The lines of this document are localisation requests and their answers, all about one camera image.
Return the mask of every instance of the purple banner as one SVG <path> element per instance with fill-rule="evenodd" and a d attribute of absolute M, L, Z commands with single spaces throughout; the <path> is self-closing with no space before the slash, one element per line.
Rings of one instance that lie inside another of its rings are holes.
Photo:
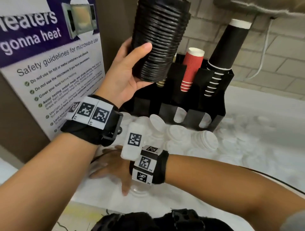
<path fill-rule="evenodd" d="M 88 25 L 99 33 L 95 0 L 74 11 L 70 0 L 47 2 L 51 12 L 0 17 L 0 68 L 77 41 Z"/>

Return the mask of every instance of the hand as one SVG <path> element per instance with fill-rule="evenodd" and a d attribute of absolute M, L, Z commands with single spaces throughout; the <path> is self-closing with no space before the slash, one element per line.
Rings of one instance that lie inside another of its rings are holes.
<path fill-rule="evenodd" d="M 131 186 L 131 175 L 129 173 L 129 160 L 121 158 L 123 146 L 115 146 L 116 149 L 104 149 L 103 156 L 98 159 L 100 164 L 108 164 L 106 167 L 99 169 L 90 175 L 91 179 L 101 178 L 107 174 L 114 175 L 121 179 L 122 194 L 127 196 Z"/>
<path fill-rule="evenodd" d="M 130 100 L 136 90 L 152 84 L 140 81 L 132 75 L 133 66 L 151 51 L 152 44 L 145 43 L 127 55 L 130 44 L 131 38 L 122 44 L 102 85 L 96 92 L 96 95 L 109 100 L 118 108 Z"/>

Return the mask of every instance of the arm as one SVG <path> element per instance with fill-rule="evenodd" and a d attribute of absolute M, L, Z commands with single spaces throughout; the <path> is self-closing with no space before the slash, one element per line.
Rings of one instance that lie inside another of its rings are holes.
<path fill-rule="evenodd" d="M 120 150 L 110 153 L 100 160 L 109 165 L 91 178 L 116 175 L 121 178 L 126 195 L 131 185 L 129 161 L 120 158 Z M 242 167 L 214 160 L 169 155 L 165 182 L 244 218 L 256 231 L 279 231 L 288 217 L 305 210 L 305 200 L 279 184 Z"/>
<path fill-rule="evenodd" d="M 132 76 L 133 65 L 152 48 L 136 48 L 127 57 L 127 40 L 119 50 L 97 95 L 120 107 L 147 86 Z M 0 230 L 51 230 L 70 201 L 97 149 L 63 133 L 0 187 Z"/>

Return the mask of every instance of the sign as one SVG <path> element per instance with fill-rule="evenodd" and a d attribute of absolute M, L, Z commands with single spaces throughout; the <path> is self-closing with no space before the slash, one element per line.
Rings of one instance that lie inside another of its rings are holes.
<path fill-rule="evenodd" d="M 13 2 L 8 8 L 19 7 Z M 72 103 L 94 93 L 105 71 L 95 0 L 36 2 L 26 0 L 31 13 L 0 15 L 0 71 L 53 139 Z M 42 5 L 49 11 L 37 12 Z"/>

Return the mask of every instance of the microwave picture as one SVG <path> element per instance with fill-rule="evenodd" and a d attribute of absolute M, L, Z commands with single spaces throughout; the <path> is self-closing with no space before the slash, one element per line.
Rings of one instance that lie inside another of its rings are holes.
<path fill-rule="evenodd" d="M 71 39 L 77 35 L 97 29 L 94 5 L 62 3 L 65 21 Z"/>

